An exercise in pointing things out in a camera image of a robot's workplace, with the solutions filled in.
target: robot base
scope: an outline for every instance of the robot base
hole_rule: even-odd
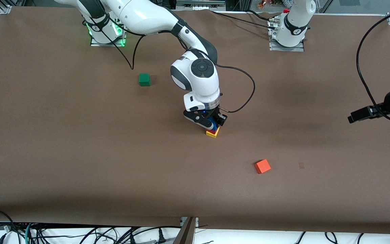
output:
[[[300,41],[300,43],[297,46],[287,47],[287,46],[280,45],[277,40],[273,39],[270,36],[269,36],[269,47],[271,51],[285,51],[285,52],[305,51],[305,49],[303,48],[303,41]]]
[[[121,37],[117,38],[114,43],[116,46],[121,47],[126,45],[127,33],[123,31]],[[93,37],[91,37],[90,46],[114,46],[112,43],[98,43]]]

